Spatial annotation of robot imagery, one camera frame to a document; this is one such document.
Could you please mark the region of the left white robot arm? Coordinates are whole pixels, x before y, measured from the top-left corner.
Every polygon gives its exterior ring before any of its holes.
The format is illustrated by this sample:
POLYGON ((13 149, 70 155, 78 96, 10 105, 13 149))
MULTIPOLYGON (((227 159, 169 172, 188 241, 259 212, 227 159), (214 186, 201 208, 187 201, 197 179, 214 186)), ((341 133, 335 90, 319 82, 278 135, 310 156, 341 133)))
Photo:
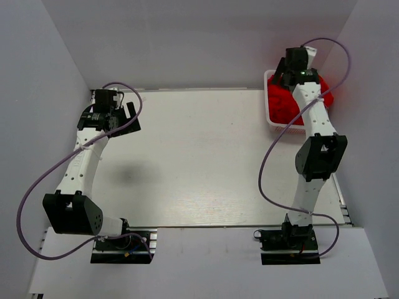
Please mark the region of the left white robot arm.
POLYGON ((81 114, 75 149, 80 152, 69 165, 55 193, 46 194, 42 205, 58 234, 105 235, 119 249, 128 247, 132 233, 123 219, 106 216, 92 199, 92 186, 101 155, 110 137, 87 143, 127 124, 136 116, 132 102, 117 108, 93 104, 81 114))

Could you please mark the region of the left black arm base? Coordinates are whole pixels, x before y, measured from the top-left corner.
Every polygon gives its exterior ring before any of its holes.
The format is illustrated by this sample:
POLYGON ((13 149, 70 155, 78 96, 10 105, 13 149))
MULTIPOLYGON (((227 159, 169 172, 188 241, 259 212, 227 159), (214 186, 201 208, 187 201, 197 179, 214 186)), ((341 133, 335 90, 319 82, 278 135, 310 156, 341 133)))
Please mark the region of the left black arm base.
POLYGON ((155 256, 157 232, 157 229, 129 229, 124 238, 95 241, 90 263, 148 265, 155 256))

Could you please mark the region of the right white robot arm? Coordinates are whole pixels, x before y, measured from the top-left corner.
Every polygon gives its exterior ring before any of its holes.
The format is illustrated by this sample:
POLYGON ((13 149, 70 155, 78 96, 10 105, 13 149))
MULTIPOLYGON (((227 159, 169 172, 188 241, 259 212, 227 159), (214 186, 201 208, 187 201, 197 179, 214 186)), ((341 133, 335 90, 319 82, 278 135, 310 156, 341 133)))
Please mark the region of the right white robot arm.
POLYGON ((316 69, 308 69, 307 64, 307 58, 283 57, 272 81, 292 93, 302 112, 306 135, 306 141, 295 157, 298 185, 281 233, 282 243, 291 249, 311 235, 311 214, 320 191, 336 172, 347 147, 347 138, 338 135, 329 120, 319 75, 316 69))

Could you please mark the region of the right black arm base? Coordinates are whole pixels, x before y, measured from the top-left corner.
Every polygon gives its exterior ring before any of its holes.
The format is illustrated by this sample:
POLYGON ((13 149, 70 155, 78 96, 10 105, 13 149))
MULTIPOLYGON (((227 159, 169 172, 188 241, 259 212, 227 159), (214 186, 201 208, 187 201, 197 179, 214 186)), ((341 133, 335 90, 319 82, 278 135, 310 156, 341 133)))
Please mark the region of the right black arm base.
POLYGON ((253 233, 261 244, 263 265, 317 265, 319 248, 313 226, 300 227, 289 221, 280 229, 258 229, 253 233))

